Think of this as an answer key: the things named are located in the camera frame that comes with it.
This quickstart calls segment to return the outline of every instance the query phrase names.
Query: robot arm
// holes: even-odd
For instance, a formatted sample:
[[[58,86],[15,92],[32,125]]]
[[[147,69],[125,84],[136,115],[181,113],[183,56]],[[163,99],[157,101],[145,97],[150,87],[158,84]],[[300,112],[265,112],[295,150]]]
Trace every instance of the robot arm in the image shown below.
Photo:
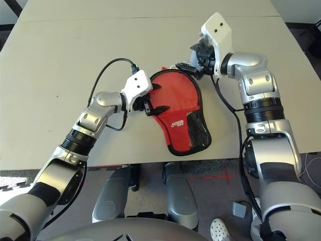
[[[108,118],[124,110],[131,112],[136,98],[151,90],[150,79],[140,70],[127,79],[121,93],[97,93],[38,173],[33,188],[0,206],[0,239],[36,239],[55,207],[68,204],[75,195],[88,154]]]
[[[274,75],[261,54],[233,53],[231,29],[219,13],[201,28],[191,66],[179,69],[216,78],[236,79],[244,106],[248,172],[259,179],[265,240],[319,240],[321,200],[301,183],[301,160],[290,123],[285,119]]]

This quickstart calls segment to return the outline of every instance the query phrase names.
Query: black wire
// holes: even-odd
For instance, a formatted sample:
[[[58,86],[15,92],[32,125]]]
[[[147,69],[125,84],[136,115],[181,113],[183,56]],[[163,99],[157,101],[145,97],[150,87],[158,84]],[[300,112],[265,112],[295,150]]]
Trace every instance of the black wire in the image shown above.
[[[219,96],[219,98],[221,99],[221,101],[225,104],[225,106],[227,107],[227,109],[233,114],[233,116],[236,119],[237,122],[237,128],[238,128],[238,134],[239,134],[239,173],[240,173],[240,177],[241,177],[241,182],[242,182],[242,186],[245,192],[245,195],[247,196],[249,202],[251,203],[252,207],[254,208],[257,216],[259,217],[259,219],[262,221],[262,214],[261,214],[261,209],[258,206],[253,191],[251,189],[250,183],[246,177],[245,171],[244,171],[244,164],[243,164],[243,150],[245,147],[245,143],[248,141],[248,139],[250,138],[250,136],[247,136],[246,139],[244,140],[244,142],[242,142],[242,128],[241,128],[241,123],[240,123],[240,119],[238,118],[237,114],[235,112],[237,111],[241,111],[242,109],[234,109],[229,102],[225,99],[225,97],[222,95],[221,90],[220,90],[220,86],[219,86],[219,79],[217,79],[217,81],[215,82],[213,75],[210,75],[211,80],[213,82],[214,88]]]
[[[50,224],[52,224],[54,221],[56,221],[72,204],[73,202],[76,200],[76,198],[78,197],[83,185],[84,185],[84,182],[85,182],[85,179],[86,179],[86,174],[87,174],[87,162],[85,162],[85,166],[84,166],[84,175],[82,177],[82,180],[81,180],[81,183],[78,187],[78,190],[77,192],[75,193],[74,197],[70,200],[70,202],[57,214],[55,215],[53,218],[51,218],[46,224],[45,226],[43,227],[43,229],[45,229],[46,227],[48,227]]]
[[[125,110],[124,110],[124,116],[123,116],[123,118],[122,118],[122,125],[121,125],[120,128],[115,128],[115,127],[112,127],[112,126],[110,126],[110,125],[106,125],[106,126],[109,127],[109,128],[111,128],[111,129],[114,130],[114,131],[121,131],[122,129],[124,129],[124,126],[125,126],[125,124],[126,124],[126,120],[127,120],[127,110],[125,109]]]
[[[92,90],[90,92],[90,95],[89,95],[89,98],[88,98],[88,104],[87,104],[87,107],[90,105],[90,102],[91,102],[91,98],[94,94],[94,91],[96,89],[96,86],[98,84],[98,81],[100,79],[100,77],[102,76],[102,74],[105,72],[105,70],[110,66],[112,65],[113,63],[117,62],[117,61],[126,61],[128,63],[130,63],[131,65],[135,65],[130,59],[126,59],[126,58],[117,58],[117,59],[113,59],[111,60],[108,64],[105,65],[105,67],[102,68],[102,70],[100,71],[99,75],[97,76],[97,79],[94,83],[94,86],[92,87]]]
[[[105,67],[102,68],[102,70],[100,71],[99,75],[97,76],[97,79],[94,83],[94,86],[92,87],[91,89],[91,92],[90,92],[90,95],[89,95],[89,98],[88,98],[88,104],[87,104],[87,107],[90,105],[90,102],[91,102],[91,99],[92,99],[92,96],[95,92],[95,89],[96,89],[96,86],[98,84],[98,81],[100,80],[100,77],[102,76],[102,74],[105,72],[105,70],[110,66],[112,65],[113,63],[117,62],[117,61],[126,61],[128,63],[131,64],[132,67],[136,67],[136,65],[130,60],[130,59],[126,59],[126,58],[117,58],[117,59],[113,59],[111,60],[108,64],[105,65]],[[114,131],[121,131],[125,124],[126,124],[126,120],[127,120],[127,110],[125,109],[124,110],[124,116],[123,116],[123,119],[122,119],[122,125],[120,128],[115,128],[115,127],[112,127],[110,125],[106,125],[106,127],[108,128],[111,128],[112,130]]]

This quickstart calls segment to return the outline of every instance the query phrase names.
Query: white table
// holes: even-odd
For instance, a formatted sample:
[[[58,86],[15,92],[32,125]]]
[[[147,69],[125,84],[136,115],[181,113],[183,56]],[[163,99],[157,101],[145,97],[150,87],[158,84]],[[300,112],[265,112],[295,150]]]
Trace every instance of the white table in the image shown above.
[[[201,25],[216,10],[225,15],[232,28],[235,50],[268,57],[299,151],[321,150],[321,82],[269,1],[261,1],[257,13],[247,8],[241,11],[245,3],[249,6],[255,0],[243,4],[208,0],[204,2],[213,8],[191,4],[182,11],[175,5],[170,12],[165,6],[173,1],[155,1],[156,8],[143,2],[136,1],[138,7],[133,12],[122,9],[119,3],[117,6],[116,1],[96,1],[94,7],[91,1],[28,1],[0,53],[0,169],[41,168],[85,108],[97,74],[111,59],[128,57],[149,75],[162,66],[189,60],[189,47],[196,43]],[[235,7],[225,3],[235,3]],[[97,91],[120,91],[129,74],[126,63],[111,67]],[[241,108],[236,81],[222,79],[220,83],[229,102]],[[204,77],[199,85],[212,135],[212,144],[206,150],[185,157],[172,155],[154,119],[135,112],[129,115],[123,131],[104,130],[88,165],[237,157],[233,116],[219,100],[209,78]],[[244,115],[239,116],[244,127]],[[119,125],[121,118],[121,114],[114,115],[109,124]]]

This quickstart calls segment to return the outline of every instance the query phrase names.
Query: black mesh pocket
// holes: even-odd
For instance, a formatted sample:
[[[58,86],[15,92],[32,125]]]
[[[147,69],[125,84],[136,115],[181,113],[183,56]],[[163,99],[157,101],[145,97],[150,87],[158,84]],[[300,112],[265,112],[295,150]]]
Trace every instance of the black mesh pocket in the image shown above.
[[[200,110],[187,113],[190,148],[205,149],[211,144],[211,135],[205,125],[204,117]]]

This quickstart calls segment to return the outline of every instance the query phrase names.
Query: logo on red case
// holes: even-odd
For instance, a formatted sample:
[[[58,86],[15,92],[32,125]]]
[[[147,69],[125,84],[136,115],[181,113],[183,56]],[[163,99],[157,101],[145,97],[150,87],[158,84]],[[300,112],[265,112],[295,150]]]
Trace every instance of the logo on red case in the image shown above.
[[[171,127],[180,127],[184,125],[184,121],[183,120],[179,120],[178,122],[173,122],[171,124]]]

